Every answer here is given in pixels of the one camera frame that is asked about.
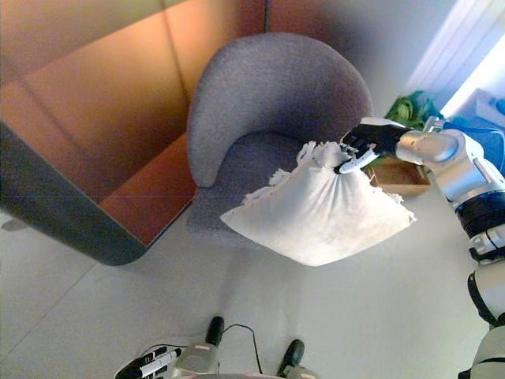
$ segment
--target robotic arm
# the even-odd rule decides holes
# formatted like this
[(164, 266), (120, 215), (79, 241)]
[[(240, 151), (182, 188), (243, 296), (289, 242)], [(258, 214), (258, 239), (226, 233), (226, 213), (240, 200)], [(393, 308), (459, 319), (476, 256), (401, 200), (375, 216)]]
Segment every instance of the robotic arm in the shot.
[(451, 124), (430, 118), (421, 132), (383, 118), (363, 118), (342, 139), (342, 150), (351, 158), (335, 171), (360, 169), (378, 156), (393, 156), (432, 171), (469, 236), (472, 258), (480, 263), (468, 279), (470, 297), (482, 318), (495, 328), (483, 339), (472, 369), (460, 373), (460, 378), (503, 377), (505, 179), (484, 158), (479, 143), (459, 130), (443, 129), (447, 126)]

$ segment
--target cable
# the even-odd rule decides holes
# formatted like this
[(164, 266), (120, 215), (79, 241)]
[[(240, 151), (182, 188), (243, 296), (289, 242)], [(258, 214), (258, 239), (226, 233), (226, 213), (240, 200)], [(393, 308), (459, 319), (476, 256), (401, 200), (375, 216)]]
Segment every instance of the cable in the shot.
[(180, 348), (185, 348), (187, 346), (182, 346), (182, 345), (171, 345), (169, 343), (157, 343), (156, 345), (152, 345), (151, 347), (147, 348), (144, 350), (144, 352), (142, 354), (140, 354), (141, 357), (143, 357), (144, 355), (146, 355), (148, 353), (148, 351), (150, 351), (151, 349), (154, 349), (156, 347), (164, 347), (164, 346), (168, 346), (168, 347), (180, 347)]
[(226, 329), (224, 329), (219, 335), (222, 336), (224, 333), (226, 333), (230, 328), (233, 328), (234, 326), (240, 326), (241, 328), (246, 328), (252, 333), (252, 342), (254, 343), (254, 353), (256, 354), (256, 363), (258, 364), (258, 370), (260, 371), (260, 374), (263, 375), (263, 370), (261, 369), (260, 364), (260, 356), (258, 355), (258, 346), (256, 345), (256, 334), (254, 333), (254, 330), (252, 328), (250, 328), (247, 325), (232, 324)]

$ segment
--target gray armchair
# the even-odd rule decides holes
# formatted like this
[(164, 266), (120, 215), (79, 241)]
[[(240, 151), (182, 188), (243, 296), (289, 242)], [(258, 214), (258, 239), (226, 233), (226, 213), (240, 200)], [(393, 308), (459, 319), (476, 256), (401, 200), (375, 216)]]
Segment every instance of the gray armchair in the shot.
[(369, 115), (361, 75), (325, 43), (288, 33), (229, 43), (204, 71), (189, 112), (189, 162), (198, 185), (189, 231), (262, 248), (219, 217), (267, 186), (278, 168), (292, 171), (305, 142), (337, 141)]

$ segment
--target black shoe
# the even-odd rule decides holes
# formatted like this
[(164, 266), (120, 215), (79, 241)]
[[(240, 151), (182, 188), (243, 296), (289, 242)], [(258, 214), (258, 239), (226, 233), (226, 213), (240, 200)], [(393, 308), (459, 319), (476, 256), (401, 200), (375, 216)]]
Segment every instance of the black shoe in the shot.
[(293, 340), (284, 354), (281, 365), (277, 370), (278, 377), (286, 377), (284, 370), (287, 366), (296, 367), (301, 363), (303, 353), (305, 351), (305, 344), (301, 340)]
[(207, 329), (207, 336), (205, 342), (214, 346), (219, 346), (221, 337), (223, 336), (224, 320), (220, 316), (215, 316)]

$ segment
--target green plant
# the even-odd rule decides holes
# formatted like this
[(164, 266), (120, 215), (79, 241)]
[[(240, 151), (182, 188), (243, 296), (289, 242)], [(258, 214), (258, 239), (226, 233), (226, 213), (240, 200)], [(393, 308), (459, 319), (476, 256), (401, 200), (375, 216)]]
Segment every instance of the green plant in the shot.
[(430, 116), (443, 118), (425, 91), (415, 91), (408, 96), (398, 97), (386, 114), (386, 118), (418, 130), (423, 130)]

